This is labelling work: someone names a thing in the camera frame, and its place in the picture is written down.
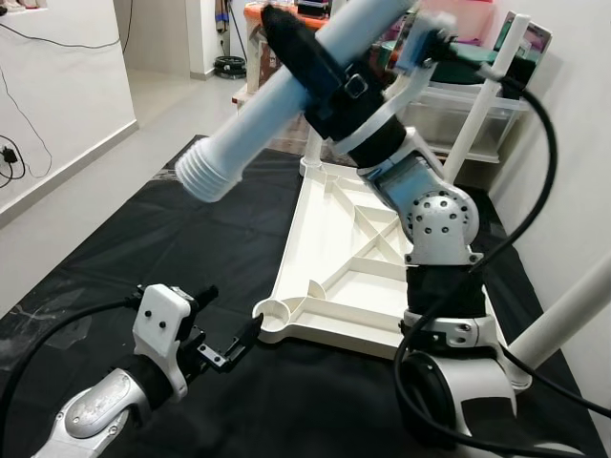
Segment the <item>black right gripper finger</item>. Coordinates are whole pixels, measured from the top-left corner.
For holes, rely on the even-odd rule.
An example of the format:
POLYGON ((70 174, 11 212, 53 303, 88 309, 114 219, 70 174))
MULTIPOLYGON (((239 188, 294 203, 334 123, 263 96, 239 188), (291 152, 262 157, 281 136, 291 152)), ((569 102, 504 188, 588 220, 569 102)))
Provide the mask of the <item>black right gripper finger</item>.
POLYGON ((340 89, 348 74, 296 14, 267 5, 259 18, 271 51, 311 96, 332 96, 340 89))

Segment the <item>black tablecloth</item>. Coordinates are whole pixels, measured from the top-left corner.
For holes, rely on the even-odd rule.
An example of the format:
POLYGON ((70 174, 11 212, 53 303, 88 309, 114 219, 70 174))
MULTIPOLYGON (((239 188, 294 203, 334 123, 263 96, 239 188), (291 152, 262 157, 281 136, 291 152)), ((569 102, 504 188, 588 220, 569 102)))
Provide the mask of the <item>black tablecloth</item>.
MULTIPOLYGON (((78 307, 122 300, 144 284, 218 286, 197 324, 226 348, 266 300, 302 184, 300 161, 265 150, 224 200, 191 198, 164 165, 17 302, 84 288, 78 307)), ((134 310, 60 331, 19 379, 4 458, 30 458, 56 411, 134 352, 134 310)), ((0 347, 0 388, 26 347, 0 347)), ((388 361, 314 342, 253 348, 231 372, 205 372, 187 396, 126 427, 105 458, 446 458, 415 442, 394 405, 388 361)))

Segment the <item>pink plastic tub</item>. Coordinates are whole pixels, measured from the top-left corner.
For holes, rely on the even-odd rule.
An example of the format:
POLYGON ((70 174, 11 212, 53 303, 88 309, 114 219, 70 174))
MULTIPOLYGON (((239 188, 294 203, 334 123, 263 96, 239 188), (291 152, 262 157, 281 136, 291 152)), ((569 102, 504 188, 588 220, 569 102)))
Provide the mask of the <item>pink plastic tub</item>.
POLYGON ((492 0, 447 0, 446 12, 455 17, 455 35, 463 42, 480 42, 492 23, 492 0))

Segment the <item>green pot lid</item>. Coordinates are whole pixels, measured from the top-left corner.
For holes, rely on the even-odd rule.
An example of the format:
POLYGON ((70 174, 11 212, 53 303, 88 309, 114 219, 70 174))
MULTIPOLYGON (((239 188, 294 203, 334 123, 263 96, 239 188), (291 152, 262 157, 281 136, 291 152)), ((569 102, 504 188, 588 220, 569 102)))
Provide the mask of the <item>green pot lid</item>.
POLYGON ((447 49, 450 52, 451 62, 467 67, 476 77, 483 79, 490 77, 496 82, 503 82, 507 78, 507 70, 495 70, 495 61, 498 58, 498 52, 495 50, 458 42, 447 43, 447 49))

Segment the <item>white plastic table top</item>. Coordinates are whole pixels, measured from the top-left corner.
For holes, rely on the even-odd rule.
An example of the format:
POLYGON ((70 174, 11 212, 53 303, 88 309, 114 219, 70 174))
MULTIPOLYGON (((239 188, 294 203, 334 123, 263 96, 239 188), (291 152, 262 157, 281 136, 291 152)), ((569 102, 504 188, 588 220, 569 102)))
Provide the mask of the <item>white plastic table top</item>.
POLYGON ((409 309, 400 219, 353 167, 300 166, 297 197, 278 279, 257 302, 259 340, 315 342, 388 359, 409 309))

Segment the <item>clear plastic bag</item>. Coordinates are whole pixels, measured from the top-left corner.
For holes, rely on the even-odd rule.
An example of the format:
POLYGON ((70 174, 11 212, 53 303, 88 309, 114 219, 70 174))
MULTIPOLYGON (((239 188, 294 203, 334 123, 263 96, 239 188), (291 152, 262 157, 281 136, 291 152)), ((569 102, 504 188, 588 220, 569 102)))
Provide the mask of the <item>clear plastic bag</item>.
POLYGON ((78 307, 86 289, 52 293, 46 300, 19 302, 0 318, 0 347, 26 347, 53 323, 61 322, 78 307))

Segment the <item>clear plastic container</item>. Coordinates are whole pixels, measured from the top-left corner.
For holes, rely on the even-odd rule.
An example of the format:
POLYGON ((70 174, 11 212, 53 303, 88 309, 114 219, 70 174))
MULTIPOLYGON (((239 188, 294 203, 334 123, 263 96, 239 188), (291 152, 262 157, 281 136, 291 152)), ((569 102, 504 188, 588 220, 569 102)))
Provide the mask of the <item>clear plastic container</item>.
MULTIPOLYGON (((432 83, 398 117, 403 125, 414 127, 437 156, 448 156, 480 89, 481 86, 432 83)), ((530 113, 527 101, 494 96, 467 159, 497 164, 500 161, 498 149, 505 135, 520 116, 530 113)))

